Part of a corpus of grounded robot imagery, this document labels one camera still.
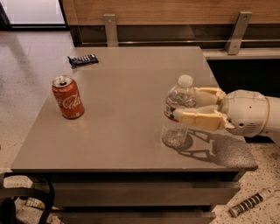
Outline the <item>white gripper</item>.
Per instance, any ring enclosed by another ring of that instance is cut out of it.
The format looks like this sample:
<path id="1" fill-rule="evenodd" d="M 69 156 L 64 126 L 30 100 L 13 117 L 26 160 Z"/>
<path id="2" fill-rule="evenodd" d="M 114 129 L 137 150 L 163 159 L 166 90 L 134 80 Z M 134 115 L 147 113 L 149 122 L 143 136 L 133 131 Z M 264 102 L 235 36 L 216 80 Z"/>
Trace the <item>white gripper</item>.
<path id="1" fill-rule="evenodd" d="M 196 87 L 196 102 L 202 108 L 176 108 L 173 116 L 188 126 L 203 130 L 227 130 L 233 135 L 254 137 L 261 133 L 269 115 L 267 98 L 258 92 L 236 90 L 226 94 L 219 87 Z"/>

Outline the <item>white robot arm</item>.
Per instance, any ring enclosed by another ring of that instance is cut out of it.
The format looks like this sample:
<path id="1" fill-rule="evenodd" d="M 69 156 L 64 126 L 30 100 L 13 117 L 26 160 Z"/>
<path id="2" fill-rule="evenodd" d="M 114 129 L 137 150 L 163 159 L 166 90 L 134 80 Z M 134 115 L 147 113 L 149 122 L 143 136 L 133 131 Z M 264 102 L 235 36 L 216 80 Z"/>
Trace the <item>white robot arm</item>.
<path id="1" fill-rule="evenodd" d="M 280 98 L 255 91 L 229 94 L 216 87 L 196 87 L 197 108 L 175 108 L 176 122 L 203 130 L 227 130 L 243 137 L 269 137 L 280 145 Z"/>

